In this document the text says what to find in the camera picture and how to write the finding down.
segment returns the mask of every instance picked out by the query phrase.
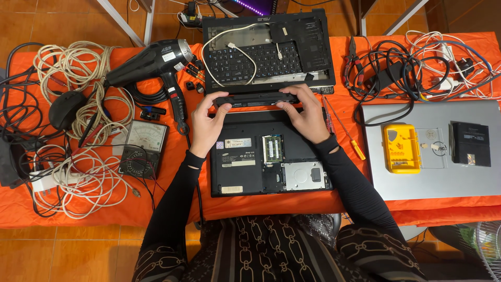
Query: laptop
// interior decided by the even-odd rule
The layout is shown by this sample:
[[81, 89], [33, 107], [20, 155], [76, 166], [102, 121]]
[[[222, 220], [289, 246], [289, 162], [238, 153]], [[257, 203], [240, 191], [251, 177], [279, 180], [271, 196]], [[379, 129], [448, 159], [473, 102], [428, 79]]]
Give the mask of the laptop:
[[[320, 94], [334, 93], [336, 80], [324, 9], [264, 17], [207, 17], [203, 19], [203, 41], [251, 24], [256, 25], [224, 33], [205, 47], [206, 69], [214, 77], [205, 72], [206, 93], [269, 94], [299, 83]], [[229, 48], [228, 42], [256, 63], [256, 75], [248, 85], [254, 64], [237, 48]]]
[[[366, 123], [378, 123], [400, 116], [408, 104], [362, 105]], [[454, 163], [451, 124], [475, 123], [488, 126], [491, 167]], [[420, 144], [418, 174], [395, 174], [388, 170], [382, 126], [366, 126], [364, 137], [370, 177], [385, 201], [501, 195], [501, 113], [495, 100], [416, 103], [412, 112], [394, 123], [415, 127]]]
[[283, 110], [226, 114], [210, 150], [210, 181], [212, 197], [332, 190], [311, 142]]

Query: silver laptop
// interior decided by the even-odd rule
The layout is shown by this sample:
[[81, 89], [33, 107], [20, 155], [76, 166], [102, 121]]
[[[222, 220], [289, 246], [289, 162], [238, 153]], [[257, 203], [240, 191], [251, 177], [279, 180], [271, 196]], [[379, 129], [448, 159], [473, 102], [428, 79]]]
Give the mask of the silver laptop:
[[[384, 122], [405, 113], [408, 104], [363, 105], [366, 123]], [[491, 167], [452, 162], [449, 142], [451, 122], [489, 126]], [[384, 200], [408, 200], [501, 195], [501, 112], [494, 100], [416, 103], [413, 111], [396, 123], [412, 124], [419, 142], [435, 144], [421, 149], [419, 174], [394, 174], [388, 170], [382, 126], [365, 127], [369, 172]]]

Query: black arm sleeve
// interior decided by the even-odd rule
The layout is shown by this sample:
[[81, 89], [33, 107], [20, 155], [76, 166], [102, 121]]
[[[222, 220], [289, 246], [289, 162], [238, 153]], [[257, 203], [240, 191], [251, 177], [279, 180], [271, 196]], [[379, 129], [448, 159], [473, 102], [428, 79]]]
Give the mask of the black arm sleeve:
[[177, 244], [184, 241], [193, 191], [203, 162], [205, 159], [186, 151], [184, 161], [151, 216], [140, 253], [148, 246], [158, 243], [175, 249]]
[[335, 135], [315, 145], [324, 169], [329, 173], [329, 178], [334, 188], [338, 190], [341, 201], [353, 222], [385, 228], [397, 236], [397, 239], [405, 242], [386, 203], [346, 155], [343, 148], [340, 147], [337, 152], [329, 154], [337, 147], [340, 146]]

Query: black hair dryer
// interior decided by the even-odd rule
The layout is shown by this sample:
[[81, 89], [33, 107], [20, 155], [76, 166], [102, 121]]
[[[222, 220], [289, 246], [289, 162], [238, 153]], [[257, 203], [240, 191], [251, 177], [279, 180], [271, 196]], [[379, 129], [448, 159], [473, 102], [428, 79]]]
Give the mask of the black hair dryer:
[[106, 74], [113, 87], [123, 87], [132, 82], [160, 77], [172, 104], [177, 131], [189, 133], [184, 95], [177, 84], [176, 73], [193, 59], [193, 53], [185, 39], [160, 40], [146, 46], [124, 64]]

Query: computer mouse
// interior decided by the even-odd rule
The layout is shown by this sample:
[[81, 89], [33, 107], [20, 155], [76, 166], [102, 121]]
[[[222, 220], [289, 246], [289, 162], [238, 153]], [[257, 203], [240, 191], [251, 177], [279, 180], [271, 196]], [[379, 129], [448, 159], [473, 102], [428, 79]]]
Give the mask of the computer mouse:
[[57, 130], [70, 129], [77, 111], [85, 106], [87, 98], [78, 91], [68, 91], [57, 97], [49, 108], [49, 122]]

